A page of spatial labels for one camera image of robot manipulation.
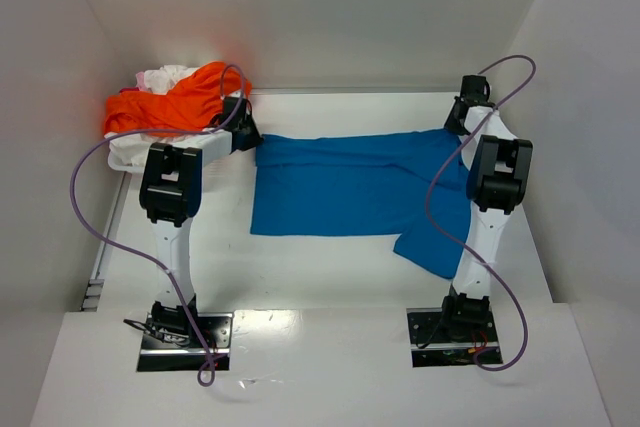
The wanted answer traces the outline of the blue t shirt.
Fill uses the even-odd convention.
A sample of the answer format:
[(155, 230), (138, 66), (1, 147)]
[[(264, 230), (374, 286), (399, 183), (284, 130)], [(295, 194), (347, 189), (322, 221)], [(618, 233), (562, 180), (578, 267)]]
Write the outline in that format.
[(267, 135), (255, 154), (250, 231), (262, 236), (393, 235), (395, 254), (454, 277), (467, 238), (468, 170), (444, 129), (292, 139)]

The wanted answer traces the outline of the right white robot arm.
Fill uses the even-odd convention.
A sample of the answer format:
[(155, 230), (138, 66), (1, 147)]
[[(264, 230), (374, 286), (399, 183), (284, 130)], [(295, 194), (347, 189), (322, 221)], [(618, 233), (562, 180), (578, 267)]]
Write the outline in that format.
[(466, 75), (445, 122), (463, 135), (473, 150), (466, 184), (471, 223), (453, 278), (443, 301), (444, 332), (454, 341), (472, 341), (490, 320), (492, 266), (510, 215), (522, 203), (533, 144), (516, 137), (494, 111), (484, 76)]

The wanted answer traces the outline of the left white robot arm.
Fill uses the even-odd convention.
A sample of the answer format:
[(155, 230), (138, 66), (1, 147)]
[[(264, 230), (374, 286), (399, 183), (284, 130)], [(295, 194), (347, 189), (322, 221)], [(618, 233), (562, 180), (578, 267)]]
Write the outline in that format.
[(237, 91), (223, 97), (223, 108), (203, 135), (200, 147), (156, 142), (148, 150), (140, 188), (140, 205), (151, 222), (156, 258), (164, 265), (159, 292), (151, 308), (149, 329), (175, 336), (181, 344), (197, 341), (191, 325), (198, 319), (190, 272), (190, 231), (203, 193), (203, 168), (263, 142), (252, 116), (251, 102)]

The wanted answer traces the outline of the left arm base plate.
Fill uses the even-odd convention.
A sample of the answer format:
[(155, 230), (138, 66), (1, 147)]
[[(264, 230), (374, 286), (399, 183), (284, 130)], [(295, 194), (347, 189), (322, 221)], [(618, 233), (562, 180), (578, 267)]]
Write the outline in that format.
[[(204, 314), (198, 319), (216, 370), (229, 370), (233, 318), (232, 313), (220, 313)], [(142, 331), (138, 372), (197, 372), (206, 360), (205, 350), (193, 333), (156, 327), (151, 316), (144, 324), (138, 323), (138, 329)]]

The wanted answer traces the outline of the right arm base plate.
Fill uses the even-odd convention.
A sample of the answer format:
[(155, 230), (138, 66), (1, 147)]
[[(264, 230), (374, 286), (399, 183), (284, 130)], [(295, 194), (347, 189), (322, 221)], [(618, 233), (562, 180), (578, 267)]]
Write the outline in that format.
[(482, 364), (503, 363), (492, 313), (471, 327), (447, 327), (436, 308), (408, 309), (406, 314), (413, 368), (473, 365), (476, 354)]

